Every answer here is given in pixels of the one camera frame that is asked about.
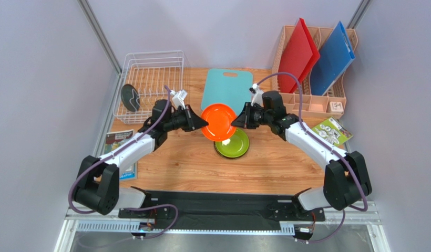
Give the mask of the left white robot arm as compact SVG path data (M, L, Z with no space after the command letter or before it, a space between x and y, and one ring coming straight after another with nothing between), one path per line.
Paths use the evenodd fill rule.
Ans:
M102 155L85 157L76 181L68 193L72 210L80 214L109 214L114 208L129 210L142 207L146 192L139 188L120 188L120 176L142 157L157 150L168 132L185 132L208 126L189 105L173 108L169 100L156 101L152 115L126 143Z

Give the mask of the orange plate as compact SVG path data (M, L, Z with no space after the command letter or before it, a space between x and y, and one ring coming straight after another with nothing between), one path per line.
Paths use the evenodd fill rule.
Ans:
M201 118L208 122L208 125L201 129L202 134L214 142L227 140L236 131L236 128L231 125L236 117L236 113L226 104L209 105L201 114Z

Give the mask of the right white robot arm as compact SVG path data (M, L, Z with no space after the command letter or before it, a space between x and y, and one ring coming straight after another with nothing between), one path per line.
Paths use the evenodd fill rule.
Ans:
M292 203L300 212L331 207L341 211L366 201L372 185L363 155L348 153L315 134L296 114L288 113L277 91L262 94L262 105L247 102L232 126L256 129L267 125L272 133L297 146L324 172L323 186L295 194Z

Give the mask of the dark grey plate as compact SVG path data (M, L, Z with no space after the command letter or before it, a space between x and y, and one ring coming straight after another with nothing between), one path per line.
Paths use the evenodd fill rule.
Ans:
M121 101L124 107L130 112L137 112L139 105L139 93L136 88L130 84L125 84L121 88Z

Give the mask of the lime green plate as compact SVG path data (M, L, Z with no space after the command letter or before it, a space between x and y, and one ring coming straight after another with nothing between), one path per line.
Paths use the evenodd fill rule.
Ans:
M247 134L241 130L236 129L233 136L229 139L214 142L214 149L216 152L227 159L237 159L244 156L250 147L250 140Z

